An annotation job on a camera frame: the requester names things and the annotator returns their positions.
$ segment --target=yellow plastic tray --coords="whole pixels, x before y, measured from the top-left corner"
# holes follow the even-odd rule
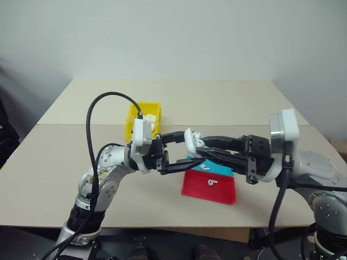
[[[137,102],[139,104],[142,114],[152,114],[155,115],[156,123],[154,131],[152,132],[152,139],[154,139],[155,134],[160,133],[160,117],[162,116],[162,109],[160,107],[160,103],[156,102]],[[130,106],[128,117],[125,121],[125,141],[130,142],[132,139],[132,128],[134,125],[134,119],[137,117],[137,109],[134,105]]]

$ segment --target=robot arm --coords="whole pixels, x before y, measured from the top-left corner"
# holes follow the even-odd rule
[[[98,250],[95,240],[100,233],[105,212],[117,192],[120,181],[127,174],[137,170],[142,173],[157,170],[162,175],[182,172],[209,159],[245,175],[246,182],[250,184],[276,180],[277,185],[281,186],[282,147],[285,141],[291,142],[294,147],[295,164],[289,188],[302,195],[314,212],[318,226],[315,234],[317,249],[321,255],[328,256],[345,248],[346,192],[325,191],[319,187],[346,187],[346,177],[339,174],[333,163],[321,155],[296,151],[299,132],[294,112],[272,115],[270,129],[271,145],[268,139],[254,135],[240,138],[203,138],[200,133],[192,132],[190,129],[185,132],[157,134],[155,139],[151,140],[150,125],[141,119],[135,119],[131,144],[125,147],[110,145],[102,151],[98,163],[99,196],[93,217],[62,256],[69,256],[69,259],[92,259]],[[190,156],[171,164],[165,150],[170,142],[185,142]],[[86,219],[91,206],[89,195],[92,190],[92,177],[92,170],[82,177],[75,205],[61,230],[57,244],[71,236]]]

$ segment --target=white table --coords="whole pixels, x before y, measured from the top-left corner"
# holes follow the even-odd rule
[[[118,84],[120,84],[120,81],[114,81],[115,86],[118,86]],[[138,81],[129,84],[136,84],[137,86],[142,83]],[[188,82],[177,82],[177,84],[189,85]],[[227,82],[208,82],[206,84],[226,86]],[[228,113],[224,112],[234,111],[235,107],[233,108],[233,105],[235,103],[221,102],[218,104],[215,102],[214,111],[224,113],[223,116],[217,119],[211,118],[211,120],[215,120],[214,124],[216,125],[211,125],[210,121],[205,121],[204,125],[199,125],[202,123],[199,120],[203,120],[203,117],[195,117],[192,119],[191,127],[202,132],[204,136],[227,135],[239,137],[255,134],[269,138],[268,125],[265,125],[265,118],[268,115],[265,114],[270,111],[279,112],[283,108],[290,107],[290,103],[278,90],[275,90],[270,82],[260,82],[259,84],[251,82],[249,84],[252,87],[244,82],[230,83],[233,86],[231,87],[233,91],[238,88],[241,89],[240,86],[245,85],[248,88],[248,93],[259,94],[262,92],[263,99],[267,99],[264,111],[261,109],[262,107],[252,108],[249,104],[242,102],[239,103],[241,107],[238,108],[237,113],[229,113],[231,120],[228,121],[226,120]],[[89,89],[91,85],[101,86],[101,89]],[[172,86],[170,91],[172,88],[179,88],[174,87],[175,84],[172,82],[169,82],[168,85]],[[63,224],[73,206],[78,191],[78,182],[81,176],[91,167],[85,137],[84,117],[86,109],[93,97],[106,90],[111,90],[112,86],[113,81],[73,81],[40,120],[39,124],[23,140],[20,147],[0,171],[0,203],[2,205],[0,225],[60,227]],[[253,91],[259,86],[263,87],[263,91]],[[130,95],[134,93],[131,87],[127,90]],[[225,87],[224,91],[228,92],[230,89]],[[248,99],[256,100],[252,94],[248,94],[248,96]],[[283,105],[274,103],[272,108],[269,101],[274,96],[281,99]],[[75,104],[66,101],[74,99],[76,100]],[[162,102],[163,119],[166,118],[166,124],[162,125],[162,133],[185,130],[190,126],[188,125],[189,116],[184,113],[177,116],[174,110],[175,108],[180,110],[183,107],[184,110],[188,111],[190,106],[185,105],[184,102],[181,102],[181,106],[174,105],[167,100],[169,98],[164,98],[164,96],[163,100],[152,100]],[[120,107],[117,108],[118,105],[116,104],[119,103],[122,104],[121,99],[114,97],[114,104],[109,104],[116,107],[109,109],[104,107],[101,102],[93,114],[92,139],[95,151],[108,142],[124,144],[124,126],[117,118],[119,115],[126,116],[129,104],[123,103],[122,106],[124,107],[119,105]],[[213,113],[205,109],[204,104],[201,104],[197,102],[194,105],[203,110],[203,113],[210,113],[213,116]],[[61,108],[61,115],[57,116],[59,107]],[[252,121],[245,123],[243,126],[235,125],[240,120],[248,118],[240,116],[243,112],[249,115],[250,118],[255,119],[252,116],[255,110],[260,110],[260,112],[257,112],[259,116],[256,123],[261,124],[262,122],[264,125],[252,125]],[[166,111],[171,111],[172,117],[167,116]],[[330,158],[339,170],[346,174],[346,163],[335,149],[314,127],[308,126],[300,114],[297,113],[297,115],[299,122],[301,121],[299,148],[321,153]],[[178,122],[184,126],[172,125]],[[170,144],[168,150],[170,161],[184,158],[186,155],[183,144]],[[107,210],[102,226],[151,228],[228,227],[233,229],[244,228],[245,232],[248,231],[249,227],[267,226],[278,192],[275,183],[250,185],[245,182],[244,176],[237,175],[235,178],[237,202],[233,206],[229,206],[182,196],[183,173],[165,176],[161,176],[157,172],[147,175],[130,174],[122,181],[113,203]],[[295,211],[292,210],[293,204],[295,204]],[[306,205],[306,202],[300,195],[288,190],[278,215],[277,226],[303,226],[312,222],[313,213]],[[245,240],[239,237],[232,239]]]

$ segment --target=black wire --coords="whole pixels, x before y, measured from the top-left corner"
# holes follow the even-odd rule
[[[333,187],[333,186],[320,186],[315,184],[296,184],[296,188],[312,188],[318,190],[326,190],[326,191],[343,191],[347,192],[347,187]]]
[[[138,114],[142,115],[141,108],[139,105],[130,97],[127,95],[124,95],[119,92],[105,92],[99,96],[97,96],[96,99],[93,100],[91,105],[89,106],[88,112],[87,112],[87,120],[86,120],[86,132],[87,132],[87,143],[88,143],[88,151],[89,151],[89,156],[91,158],[91,163],[93,167],[93,185],[92,185],[92,195],[97,196],[99,194],[99,178],[98,178],[98,167],[95,162],[95,156],[93,152],[93,145],[92,145],[92,137],[91,137],[91,117],[92,117],[92,111],[94,106],[98,103],[98,101],[106,96],[121,96],[122,98],[128,99],[130,102],[134,104],[136,109],[138,110]]]
[[[306,229],[305,229],[305,232],[304,232],[304,235],[302,236],[301,238],[301,242],[300,242],[300,251],[301,251],[301,258],[303,260],[306,260],[306,253],[305,253],[305,239],[307,237],[307,235],[309,233],[312,233],[312,228],[315,228],[316,227],[316,223],[313,223],[311,225],[309,225]]]
[[[326,260],[335,260],[335,259],[339,259],[340,256],[346,256],[346,255],[347,255],[347,248],[344,248],[338,251],[333,256],[329,256]]]
[[[103,152],[103,150],[104,150],[106,147],[110,146],[110,145],[113,145],[113,146],[123,146],[123,145],[116,144],[116,143],[114,143],[114,142],[110,142],[109,144],[104,145],[104,146],[99,150],[98,155],[97,155],[97,159],[95,160],[95,161],[97,162],[97,164],[99,163],[100,156],[101,156],[101,153]]]
[[[290,141],[286,141],[283,143],[283,153],[282,153],[282,170],[279,174],[279,177],[281,178],[281,187],[280,190],[278,191],[276,201],[273,205],[271,215],[270,215],[270,220],[269,220],[269,227],[268,227],[268,236],[269,236],[269,245],[270,248],[279,260],[285,260],[285,258],[278,253],[276,246],[275,246],[275,235],[274,235],[274,230],[275,230],[275,223],[276,223],[276,218],[280,209],[280,206],[283,201],[284,194],[286,193],[286,190],[289,185],[289,181],[292,176],[293,172],[293,143]]]
[[[138,111],[138,118],[142,117],[142,111],[139,105],[133,100],[132,98],[128,97],[125,94],[122,94],[120,92],[105,92],[97,98],[93,100],[91,105],[89,106],[88,112],[87,112],[87,119],[86,119],[86,134],[87,134],[87,144],[88,144],[88,151],[89,151],[89,157],[91,159],[92,163],[92,168],[93,168],[93,181],[92,181],[92,196],[91,196],[91,208],[89,210],[89,213],[86,217],[86,219],[82,222],[82,224],[79,226],[79,228],[75,231],[73,235],[65,239],[63,242],[59,243],[58,245],[54,246],[52,249],[50,249],[43,257],[42,260],[45,260],[52,252],[54,252],[56,249],[59,248],[58,252],[54,256],[54,260],[57,259],[60,254],[64,251],[64,249],[71,243],[71,241],[77,237],[77,235],[83,230],[89,219],[94,213],[95,207],[97,205],[98,201],[98,195],[99,195],[99,177],[98,177],[98,166],[97,162],[99,161],[100,155],[102,153],[102,150],[99,151],[97,160],[94,157],[94,152],[93,152],[93,145],[92,145],[92,136],[91,136],[91,117],[92,117],[92,111],[95,105],[98,103],[98,101],[106,96],[121,96],[122,98],[125,98],[132,102],[134,106],[136,107]]]
[[[284,194],[286,192],[286,189],[288,187],[288,183],[292,174],[291,169],[283,169],[281,171],[281,174],[284,174],[284,180],[282,183],[282,186],[277,194],[275,204],[273,205],[271,216],[270,216],[270,221],[269,221],[269,228],[268,228],[268,234],[269,234],[269,243],[270,243],[270,248],[279,260],[284,260],[283,256],[278,253],[276,246],[275,246],[275,236],[274,236],[274,230],[275,230],[275,222],[276,222],[276,217],[278,214],[278,211],[280,209]]]

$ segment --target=table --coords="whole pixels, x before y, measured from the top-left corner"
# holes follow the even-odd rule
[[[161,102],[162,125],[268,125],[269,114],[294,106],[272,81],[73,80],[39,124],[84,124],[99,94],[122,92],[136,101]],[[93,111],[92,124],[123,125],[129,102],[107,97]],[[309,123],[295,110],[299,125]]]

